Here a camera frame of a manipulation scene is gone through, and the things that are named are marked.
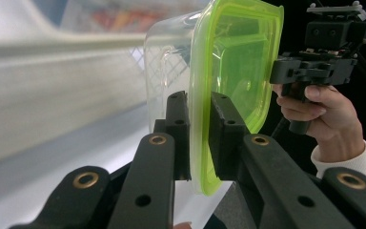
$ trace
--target white sleeve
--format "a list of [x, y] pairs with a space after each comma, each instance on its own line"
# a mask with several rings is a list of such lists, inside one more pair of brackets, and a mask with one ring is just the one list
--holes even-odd
[[322, 178], [325, 170], [329, 169], [329, 168], [333, 168], [333, 167], [345, 167], [345, 168], [359, 171], [360, 173], [366, 175], [366, 142], [364, 141], [364, 143], [365, 143], [365, 149], [361, 155], [359, 155], [353, 159], [350, 159], [350, 160], [345, 160], [345, 161], [336, 162], [336, 163], [324, 163], [324, 162], [318, 161], [317, 159], [319, 158], [320, 151], [319, 151], [319, 146], [316, 146], [311, 154], [311, 161], [317, 168], [316, 176], [318, 178]]

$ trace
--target plastic container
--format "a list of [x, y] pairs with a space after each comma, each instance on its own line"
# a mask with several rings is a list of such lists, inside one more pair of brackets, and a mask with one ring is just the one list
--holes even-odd
[[251, 133], [266, 119], [270, 73], [277, 57], [284, 10], [258, 0], [215, 0], [206, 9], [156, 23], [144, 58], [150, 131], [166, 101], [188, 93], [194, 189], [212, 195], [221, 184], [208, 146], [211, 92], [225, 94]]

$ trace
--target wrist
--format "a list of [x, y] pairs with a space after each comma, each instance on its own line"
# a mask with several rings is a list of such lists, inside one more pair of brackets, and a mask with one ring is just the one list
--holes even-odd
[[317, 139], [320, 155], [319, 161], [335, 163], [349, 160], [364, 152], [365, 144], [362, 135], [361, 123], [336, 131], [329, 138]]

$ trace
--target dark background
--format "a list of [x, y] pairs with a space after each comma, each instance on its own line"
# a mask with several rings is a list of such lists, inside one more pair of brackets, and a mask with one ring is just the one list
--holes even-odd
[[[266, 2], [284, 7], [284, 28], [279, 53], [305, 50], [304, 37], [306, 25], [308, 22], [316, 19], [316, 15], [307, 13], [306, 9], [315, 1], [266, 0]], [[320, 3], [323, 6], [334, 7], [348, 6], [353, 1], [320, 1]], [[360, 1], [360, 4], [366, 10], [366, 1]], [[351, 82], [336, 86], [336, 88], [346, 95], [355, 105], [366, 140], [366, 65], [364, 65], [362, 58], [366, 59], [366, 45], [360, 49], [358, 63], [352, 73]], [[267, 120], [260, 131], [264, 135], [270, 135], [282, 117], [280, 108], [276, 105], [275, 100], [276, 95], [273, 94]], [[311, 174], [316, 172], [315, 166], [310, 160], [311, 151], [316, 145], [313, 138], [306, 135], [295, 135], [288, 131], [288, 128], [284, 128], [276, 140], [304, 171]]]

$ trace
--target lime green plastic lid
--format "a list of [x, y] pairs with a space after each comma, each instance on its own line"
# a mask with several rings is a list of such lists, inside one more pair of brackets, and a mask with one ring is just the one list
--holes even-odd
[[220, 186], [208, 145], [211, 92], [231, 98], [249, 131], [269, 111], [269, 83], [278, 55], [284, 9], [259, 0], [215, 0], [197, 20], [191, 46], [189, 119], [194, 189], [207, 196]]

